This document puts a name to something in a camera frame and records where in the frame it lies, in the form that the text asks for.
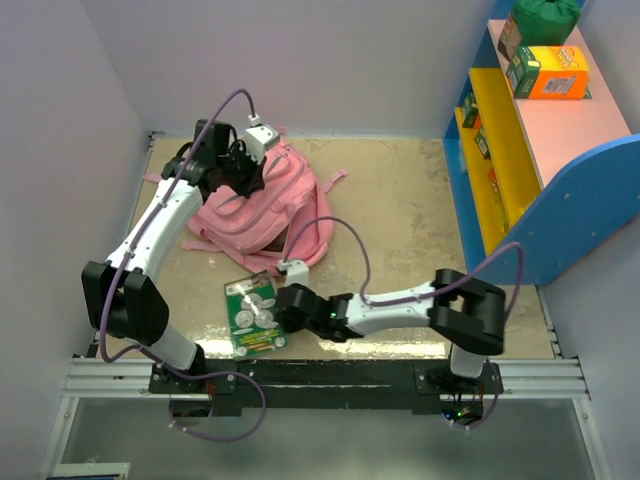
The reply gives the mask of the green paperback book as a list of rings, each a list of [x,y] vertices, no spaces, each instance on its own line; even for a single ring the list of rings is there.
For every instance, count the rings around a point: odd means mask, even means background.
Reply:
[[[234,357],[244,359],[283,349],[287,335],[276,322],[276,288],[268,271],[224,285]]]

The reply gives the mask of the pink student backpack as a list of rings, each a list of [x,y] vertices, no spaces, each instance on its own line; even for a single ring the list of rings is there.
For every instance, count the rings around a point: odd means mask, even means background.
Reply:
[[[319,261],[333,235],[315,219],[331,213],[334,183],[320,184],[308,160],[281,138],[267,151],[265,188],[250,198],[223,186],[188,221],[198,239],[187,250],[221,251],[252,272],[276,271],[280,260]]]

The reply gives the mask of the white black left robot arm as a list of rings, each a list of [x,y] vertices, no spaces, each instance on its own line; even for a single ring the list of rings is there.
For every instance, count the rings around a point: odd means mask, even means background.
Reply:
[[[193,141],[167,162],[149,206],[123,243],[81,273],[100,356],[113,361],[106,338],[124,339],[157,362],[173,367],[171,378],[185,392],[207,380],[201,348],[169,323],[169,307],[156,287],[160,270],[188,221],[219,187],[248,198],[263,189],[266,153],[279,142],[273,127],[252,117],[240,137],[225,122],[197,122]]]

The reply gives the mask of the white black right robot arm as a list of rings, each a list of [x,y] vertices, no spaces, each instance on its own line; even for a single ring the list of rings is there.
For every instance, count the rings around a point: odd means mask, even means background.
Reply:
[[[448,386],[466,393],[480,382],[485,359],[504,352],[505,302],[501,288],[439,269],[431,282],[371,296],[323,298],[291,283],[277,291],[275,319],[287,333],[307,330],[334,343],[384,330],[430,328],[452,344],[445,369]]]

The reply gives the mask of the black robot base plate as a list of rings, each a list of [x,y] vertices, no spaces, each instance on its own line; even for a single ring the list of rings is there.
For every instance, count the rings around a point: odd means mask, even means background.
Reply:
[[[184,380],[155,364],[149,392],[178,403],[211,401],[215,416],[239,416],[259,409],[263,390],[271,409],[405,410],[476,420],[482,402],[504,392],[499,366],[483,366],[478,379],[454,376],[447,360],[207,360],[216,374],[209,380]]]

